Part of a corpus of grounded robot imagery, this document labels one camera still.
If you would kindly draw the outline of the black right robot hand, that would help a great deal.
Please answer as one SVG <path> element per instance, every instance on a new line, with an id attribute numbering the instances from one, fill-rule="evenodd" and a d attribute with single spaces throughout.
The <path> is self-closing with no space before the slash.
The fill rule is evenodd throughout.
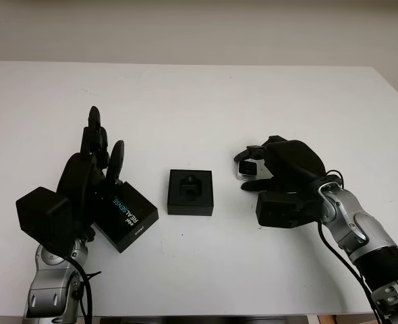
<path id="1" fill-rule="evenodd" d="M 269 179 L 252 180 L 241 185 L 248 192 L 299 192 L 326 175 L 320 157 L 304 142 L 270 136 L 261 145 L 250 145 L 234 157 L 236 163 L 263 160 Z"/>

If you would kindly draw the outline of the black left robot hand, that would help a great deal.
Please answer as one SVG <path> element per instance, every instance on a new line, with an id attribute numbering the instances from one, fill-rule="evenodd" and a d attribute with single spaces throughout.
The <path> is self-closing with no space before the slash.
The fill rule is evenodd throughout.
<path id="1" fill-rule="evenodd" d="M 91 228 L 104 197 L 121 185 L 119 174 L 124 160 L 124 141 L 115 143 L 108 152 L 107 131 L 101 125 L 97 107 L 90 108 L 88 125 L 84 127 L 80 151 L 67 161 L 57 193 L 72 204 L 75 230 L 79 237 L 94 236 Z"/>

